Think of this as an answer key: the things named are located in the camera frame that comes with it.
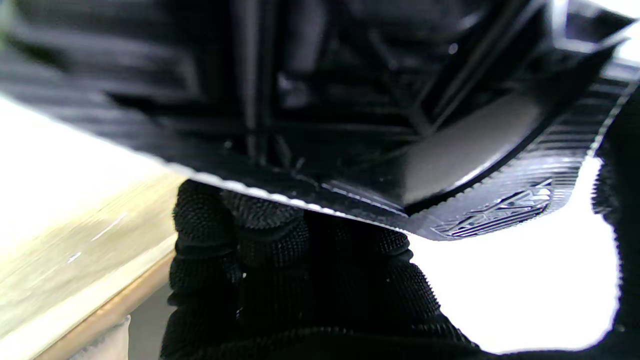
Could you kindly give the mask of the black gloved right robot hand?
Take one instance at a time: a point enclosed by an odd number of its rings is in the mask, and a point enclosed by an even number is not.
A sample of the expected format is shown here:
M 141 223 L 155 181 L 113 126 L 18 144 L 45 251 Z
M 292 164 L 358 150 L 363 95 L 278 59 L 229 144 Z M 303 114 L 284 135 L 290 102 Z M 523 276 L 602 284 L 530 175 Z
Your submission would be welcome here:
M 162 360 L 637 360 L 639 92 L 599 146 L 592 208 L 621 262 L 612 329 L 585 350 L 482 350 L 441 312 L 401 232 L 185 180 Z

